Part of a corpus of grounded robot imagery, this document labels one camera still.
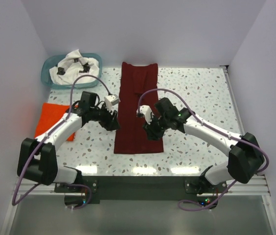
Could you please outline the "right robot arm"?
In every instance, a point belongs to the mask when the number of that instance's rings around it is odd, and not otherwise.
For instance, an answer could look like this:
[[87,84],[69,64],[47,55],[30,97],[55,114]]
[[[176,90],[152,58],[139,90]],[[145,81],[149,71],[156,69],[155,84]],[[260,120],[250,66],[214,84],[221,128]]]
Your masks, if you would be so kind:
[[246,184],[265,163],[256,137],[226,131],[196,116],[184,107],[180,110],[168,98],[155,103],[156,115],[148,105],[139,105],[137,116],[144,118],[143,129],[149,140],[160,140],[168,129],[191,135],[212,145],[227,157],[227,161],[217,166],[208,166],[196,178],[191,187],[197,194],[206,193],[227,180]]

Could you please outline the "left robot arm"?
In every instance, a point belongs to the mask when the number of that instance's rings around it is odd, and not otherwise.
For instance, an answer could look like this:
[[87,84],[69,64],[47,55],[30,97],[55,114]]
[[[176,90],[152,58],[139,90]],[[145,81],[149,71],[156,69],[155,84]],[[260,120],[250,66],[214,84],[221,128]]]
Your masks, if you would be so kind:
[[27,179],[40,185],[83,184],[80,170],[60,166],[56,152],[77,130],[90,121],[98,122],[107,131],[120,128],[117,111],[120,102],[115,94],[99,101],[96,93],[82,92],[81,98],[70,105],[63,116],[46,132],[38,137],[23,140],[17,168],[20,180]]

